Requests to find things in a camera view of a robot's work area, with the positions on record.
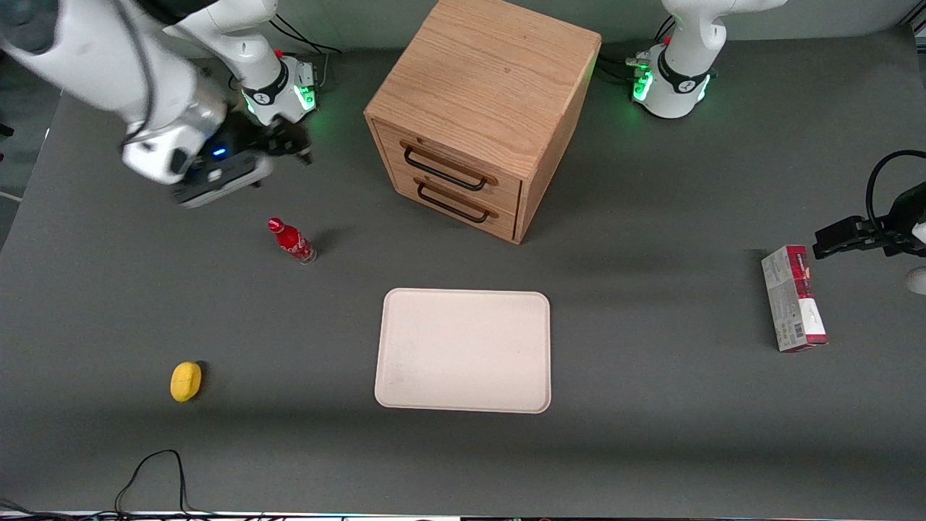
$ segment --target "yellow sponge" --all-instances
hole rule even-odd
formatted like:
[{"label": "yellow sponge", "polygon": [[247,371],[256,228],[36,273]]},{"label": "yellow sponge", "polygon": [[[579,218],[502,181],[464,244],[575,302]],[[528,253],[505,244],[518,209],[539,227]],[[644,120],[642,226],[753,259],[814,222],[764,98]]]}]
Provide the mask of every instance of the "yellow sponge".
[{"label": "yellow sponge", "polygon": [[170,396],[183,403],[196,396],[203,382],[203,369],[196,362],[182,362],[170,377]]}]

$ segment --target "product box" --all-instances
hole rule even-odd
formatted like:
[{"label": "product box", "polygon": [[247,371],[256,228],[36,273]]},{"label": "product box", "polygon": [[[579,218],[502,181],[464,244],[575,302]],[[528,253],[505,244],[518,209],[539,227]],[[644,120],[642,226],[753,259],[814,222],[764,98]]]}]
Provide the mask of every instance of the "product box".
[{"label": "product box", "polygon": [[826,330],[810,290],[807,247],[785,246],[762,260],[778,350],[794,353],[825,344]]}]

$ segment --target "black metal handle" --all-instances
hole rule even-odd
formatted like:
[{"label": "black metal handle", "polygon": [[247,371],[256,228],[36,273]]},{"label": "black metal handle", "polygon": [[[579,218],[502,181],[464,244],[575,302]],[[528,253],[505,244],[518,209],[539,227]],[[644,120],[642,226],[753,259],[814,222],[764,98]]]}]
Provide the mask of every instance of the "black metal handle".
[{"label": "black metal handle", "polygon": [[446,173],[443,173],[443,172],[441,172],[441,171],[439,171],[439,170],[437,170],[437,169],[433,169],[433,168],[429,167],[428,165],[426,165],[426,164],[424,164],[424,163],[419,163],[419,162],[417,162],[417,161],[415,161],[414,159],[411,158],[411,153],[412,153],[412,151],[413,151],[413,149],[412,149],[411,146],[406,146],[406,154],[405,154],[406,163],[408,163],[409,165],[411,165],[411,166],[413,166],[413,167],[415,167],[415,168],[417,168],[417,169],[419,169],[419,170],[424,170],[425,172],[427,172],[427,173],[429,173],[429,174],[431,174],[431,175],[436,175],[437,177],[440,177],[441,179],[443,179],[443,180],[445,180],[445,181],[447,181],[447,182],[449,182],[449,183],[453,183],[453,184],[455,184],[455,185],[457,185],[457,186],[461,186],[461,187],[466,188],[467,190],[472,191],[472,192],[479,192],[479,191],[482,190],[482,188],[485,186],[485,178],[484,178],[484,177],[479,181],[478,184],[470,184],[470,183],[467,183],[466,181],[460,181],[459,179],[457,179],[456,177],[454,177],[454,176],[452,176],[452,175],[447,175]]},{"label": "black metal handle", "polygon": [[424,183],[418,183],[418,197],[421,197],[423,200],[433,204],[434,206],[438,208],[443,208],[444,210],[447,210],[450,213],[453,213],[454,215],[459,215],[463,219],[466,219],[467,221],[470,221],[470,222],[475,222],[476,224],[482,224],[483,222],[485,222],[486,219],[489,218],[488,210],[483,210],[481,217],[473,217],[469,215],[468,213],[466,213],[465,211],[457,210],[456,208],[450,205],[442,203],[441,201],[435,199],[434,197],[425,196],[424,195]]}]

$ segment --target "wooden cabinet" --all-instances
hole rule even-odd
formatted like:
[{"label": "wooden cabinet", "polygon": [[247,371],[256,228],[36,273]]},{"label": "wooden cabinet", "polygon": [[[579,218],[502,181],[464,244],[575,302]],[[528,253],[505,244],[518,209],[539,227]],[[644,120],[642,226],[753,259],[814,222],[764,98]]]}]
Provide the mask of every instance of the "wooden cabinet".
[{"label": "wooden cabinet", "polygon": [[520,243],[600,45],[500,0],[440,0],[364,111],[395,190]]}]

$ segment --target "coca-cola bottle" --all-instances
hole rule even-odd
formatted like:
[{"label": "coca-cola bottle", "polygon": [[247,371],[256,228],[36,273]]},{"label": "coca-cola bottle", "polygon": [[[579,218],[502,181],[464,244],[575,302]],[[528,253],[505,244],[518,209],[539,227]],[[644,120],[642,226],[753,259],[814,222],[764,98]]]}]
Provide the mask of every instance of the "coca-cola bottle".
[{"label": "coca-cola bottle", "polygon": [[299,230],[283,223],[276,217],[267,221],[267,227],[277,237],[277,244],[280,245],[280,248],[285,249],[300,264],[309,264],[315,260],[318,252],[299,233]]}]

